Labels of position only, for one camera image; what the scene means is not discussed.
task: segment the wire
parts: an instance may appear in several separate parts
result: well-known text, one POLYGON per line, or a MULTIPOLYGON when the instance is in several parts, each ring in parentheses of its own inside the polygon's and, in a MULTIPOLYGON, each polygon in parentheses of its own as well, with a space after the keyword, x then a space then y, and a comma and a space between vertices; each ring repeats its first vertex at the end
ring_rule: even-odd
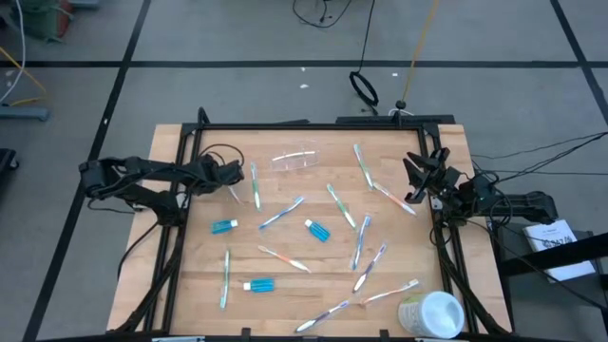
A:
POLYGON ((129 254, 131 254, 131 252, 133 251, 133 249, 140 244, 145 237, 149 236, 150 233, 152 233, 152 231, 154 230, 154 228, 156 228, 159 225, 159 221, 157 220, 156 222, 154 222, 154 224, 148 228, 140 237, 138 237, 135 242, 133 242, 133 244, 131 244, 129 246, 129 248, 126 250, 126 252, 124 252, 123 257, 121 257, 121 261, 118 263, 118 273, 116 274, 116 278, 120 278, 121 277, 121 270, 123 269, 123 264, 124 261, 126 260, 126 258, 129 256, 129 254))
POLYGON ((545 161, 539 161, 539 162, 535 163, 532 166, 526 167, 524 170, 522 170, 522 172, 519 172, 519 173, 517 173, 517 174, 515 174, 513 176, 509 176, 509 177, 507 177, 505 179, 502 179, 502 180, 500 180, 500 182, 513 180, 513 179, 516 179, 517 177, 525 176, 525 175, 527 175, 527 174, 529 174, 531 172, 537 171, 537 170, 545 167, 546 165, 548 165, 548 164, 550 164, 552 162, 555 162, 555 161, 557 161, 557 160, 559 160, 559 159, 561 159, 561 158, 563 158, 563 157, 571 154, 572 152, 574 152, 574 151, 576 151, 576 150, 584 147, 588 143, 592 143, 592 142, 598 141, 599 139, 603 138, 605 135, 608 135, 608 132, 599 133, 594 138, 592 138, 592 139, 590 139, 590 140, 588 140, 586 142, 578 144, 578 145, 576 145, 576 146, 574 146, 574 147, 572 147, 572 148, 570 148, 570 149, 568 149, 566 151, 560 152, 555 157, 549 158, 549 159, 547 159, 545 161))
POLYGON ((488 234, 490 235, 490 238, 492 238, 494 240, 494 242, 501 247, 502 249, 506 250, 507 252, 511 253, 516 259, 518 259, 519 261, 523 262, 525 265, 527 265, 529 268, 533 269, 534 271, 536 271, 539 275, 541 276, 546 276, 549 279, 555 281, 556 284, 560 285, 564 290, 566 290, 567 292, 569 292, 570 294, 572 294, 573 296, 577 297, 580 300, 583 300, 585 302, 587 302, 588 304, 599 308, 600 310, 602 310, 603 312, 607 312, 608 308, 604 307, 603 305, 597 303, 596 301, 588 298, 585 295, 582 295, 580 293, 578 293, 577 291, 571 289, 569 286, 566 286, 565 284, 563 284, 562 281, 557 280, 555 277, 551 276, 550 274, 540 270, 539 268, 537 268, 536 266, 532 265, 532 263, 530 263, 528 260, 526 260, 525 258, 523 258, 522 256, 518 255, 517 253, 513 252, 513 250, 511 250, 510 248, 504 246, 493 234, 492 232, 487 229, 487 227, 484 227, 482 224, 477 223, 473 220, 467 219, 466 220, 469 223, 473 223, 474 225, 481 227, 482 229, 484 229, 485 231, 488 232, 488 234))
POLYGON ((590 135, 587 135, 587 136, 584 136, 584 137, 578 137, 578 138, 568 139, 568 140, 565 140, 565 141, 562 141, 562 142, 555 142, 555 143, 551 143, 551 144, 548 144, 548 145, 545 145, 545 146, 533 148, 533 149, 530 149, 530 150, 509 153, 509 154, 502 155, 502 156, 490 157, 490 156, 472 154, 471 157, 485 158, 485 159, 490 159, 490 160, 504 159, 504 158, 509 158, 509 157, 513 157, 513 156, 519 156, 519 155, 525 154, 525 153, 531 153, 531 152, 540 151, 540 150, 543 150, 543 149, 546 149, 546 148, 550 148, 550 147, 554 147, 554 146, 559 146, 559 145, 565 144, 565 143, 570 143, 570 142, 575 142, 575 141, 579 141, 579 140, 584 140, 584 139, 587 139, 587 138, 596 137, 598 135, 602 135, 602 134, 606 134, 606 133, 608 133, 608 132, 599 132, 599 133, 590 134, 590 135))
POLYGON ((213 147, 219 147, 219 146, 223 146, 223 147, 228 147, 228 148, 232 148, 233 150, 237 151, 237 153, 239 153, 240 155, 240 166, 245 164, 245 155, 243 155, 243 152, 241 150, 239 150, 237 147, 229 144, 229 143, 214 143, 214 144, 210 144, 209 146, 205 147, 200 153, 199 153, 199 157, 202 156, 205 152, 209 151, 210 149, 212 149, 213 147))
POLYGON ((38 80, 36 80, 35 77, 33 77, 27 70, 23 69, 19 63, 17 63, 17 61, 15 61, 14 58, 12 58, 12 56, 6 52, 2 47, 0 47, 0 52, 2 52, 2 54, 5 55, 5 57, 7 57, 7 59, 13 63, 15 65, 15 67, 19 68, 20 70, 23 70, 23 73, 26 74, 26 76, 28 76, 44 93, 44 96, 42 97, 36 97, 36 98, 31 98, 31 99, 24 99, 24 100, 19 100, 19 101, 15 101, 12 104, 10 104, 10 106, 16 106, 16 105, 23 105, 23 104, 28 104, 28 103, 33 103, 33 102, 37 102, 37 101, 41 101, 44 100, 47 96, 47 89, 45 88, 44 85, 42 85, 40 82, 38 82, 38 80))
MULTIPOLYGON (((323 4, 325 6, 325 10, 323 11, 323 16, 321 16, 321 23, 323 23, 323 21, 325 20, 325 14, 327 13, 327 1, 328 0, 323 0, 323 4)), ((315 24, 315 23, 311 23, 310 21, 304 19, 298 12, 297 10, 295 10, 295 4, 297 3, 297 0, 294 0, 294 3, 292 4, 292 12, 295 14, 295 16, 302 21, 302 24, 306 24, 306 25, 310 25, 314 28, 318 28, 318 29, 328 29, 332 26, 334 26, 335 24, 337 24, 337 22, 340 20, 340 18, 342 18, 342 16, 344 15, 344 13, 346 12, 346 10, 349 8, 349 6, 351 5, 352 0, 349 0, 349 2, 346 4, 346 6, 344 7, 344 9, 342 9, 342 12, 340 13, 340 15, 338 15, 338 17, 330 24, 328 25, 320 25, 320 24, 315 24)))
POLYGON ((411 80, 414 78, 414 68, 416 65, 416 60, 418 59, 418 55, 420 55, 420 51, 422 51, 422 46, 425 44, 425 39, 427 38, 427 31, 430 27, 430 23, 432 22, 433 17, 435 16, 435 12, 437 12, 438 5, 439 0, 433 0, 433 6, 430 8, 430 13, 428 14, 427 20, 425 22, 425 27, 422 30, 422 34, 420 35, 420 39, 418 40, 418 45, 414 50, 414 56, 412 57, 411 64, 409 65, 408 78, 406 80, 406 89, 403 92, 403 97, 401 98, 402 101, 405 101, 408 96, 409 86, 411 85, 411 80))
POLYGON ((365 39, 363 40, 363 51, 361 51, 361 60, 359 61, 359 69, 357 72, 361 72, 363 68, 363 60, 365 59, 365 49, 368 46, 368 36, 370 35, 371 15, 373 14, 373 8, 376 5, 376 0, 371 0, 370 15, 368 17, 368 26, 365 29, 365 39))
POLYGON ((325 21, 325 14, 327 14, 327 2, 328 0, 323 0, 323 14, 321 14, 321 18, 319 19, 320 23, 325 21))
POLYGON ((23 70, 26 68, 26 33, 23 28, 23 12, 21 11, 21 1, 15 0, 15 4, 17 4, 17 11, 19 12, 19 29, 21 30, 21 50, 22 50, 21 67, 19 68, 19 73, 17 74, 17 77, 15 77, 15 81, 12 83, 9 90, 7 90, 7 92, 2 96, 2 98, 0 98, 0 104, 3 103, 4 100, 15 89, 15 87, 17 86, 17 83, 19 83, 19 80, 21 79, 23 70))
MULTIPOLYGON (((523 170, 485 170, 487 172, 498 172, 498 173, 521 173, 523 170)), ((552 175, 552 176, 608 176, 608 173, 603 172, 544 172, 544 171, 532 171, 527 172, 528 174, 537 175, 552 175)))
POLYGON ((117 210, 117 209, 112 209, 112 208, 93 208, 92 204, 95 200, 97 200, 97 199, 89 199, 88 202, 86 203, 86 207, 90 210, 106 211, 106 212, 112 212, 112 213, 117 213, 117 214, 129 214, 129 215, 135 214, 134 212, 127 212, 127 211, 117 210))
POLYGON ((447 244, 452 240, 452 234, 449 235, 449 237, 447 237, 447 239, 444 241, 443 244, 439 244, 437 243, 437 241, 435 241, 433 239, 433 235, 435 234, 435 230, 437 229, 437 226, 435 224, 433 224, 433 227, 430 228, 430 232, 428 232, 428 239, 430 240, 430 244, 432 244, 435 247, 446 247, 447 244))

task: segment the wooden table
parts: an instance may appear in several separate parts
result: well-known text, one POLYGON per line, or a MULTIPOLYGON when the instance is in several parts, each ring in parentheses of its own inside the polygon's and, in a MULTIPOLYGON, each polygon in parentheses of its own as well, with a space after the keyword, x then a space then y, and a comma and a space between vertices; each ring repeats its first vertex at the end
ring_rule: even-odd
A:
MULTIPOLYGON (((157 126, 149 158, 172 162, 180 129, 179 125, 157 126)), ((440 131, 443 146, 451 150, 448 163, 472 175, 463 127, 441 125, 440 131)), ((428 241, 431 227, 428 203, 414 205, 418 214, 414 217, 379 192, 369 191, 352 145, 361 145, 374 180, 403 197, 411 188, 402 159, 408 151, 420 153, 415 132, 208 130, 202 137, 202 147, 230 143, 243 151, 245 180, 236 186, 236 190, 244 204, 237 204, 227 189, 193 199, 172 334, 238 335, 241 328, 249 327, 254 335, 291 335, 304 321, 351 298, 355 280, 386 241, 386 253, 358 296, 352 298, 358 300, 392 290, 414 278, 420 280, 421 285, 405 294, 372 303, 366 309, 351 306, 306 333, 377 336, 380 329, 388 329, 391 336, 409 336, 397 319, 400 301, 410 295, 443 289, 437 250, 428 241), (299 148, 303 140, 315 141, 319 149, 318 165, 289 172, 270 170, 271 157, 284 150, 299 148), (253 204, 250 161, 256 162, 258 167, 262 213, 258 213, 253 204), (358 272, 349 268, 356 233, 338 210, 326 189, 327 183, 333 185, 358 225, 366 213, 372 216, 358 272), (305 197, 304 203, 263 233, 258 231, 261 222, 291 205, 297 196, 305 197), (212 235, 211 223, 221 219, 238 219, 238 227, 227 234, 212 235), (306 219, 318 220, 331 230, 328 242, 322 243, 308 232, 304 226, 306 219), (302 261, 313 273, 308 275, 261 253, 258 245, 302 261), (228 304, 222 311, 219 299, 226 248, 231 250, 232 261, 228 304), (243 291, 243 282, 266 276, 275 279, 274 292, 243 291)), ((226 160, 238 157, 228 149, 218 149, 218 152, 226 160)), ((168 183, 149 181, 146 186, 161 190, 166 189, 168 183)), ((137 214, 129 245, 154 221, 152 212, 137 214)), ((148 290, 159 236, 160 229, 125 262, 109 317, 109 329, 123 323, 148 290)), ((471 289, 497 322, 510 330, 487 232, 469 224, 461 228, 461 241, 471 289)), ((163 302, 164 294, 161 294, 155 327, 160 326, 163 302)))

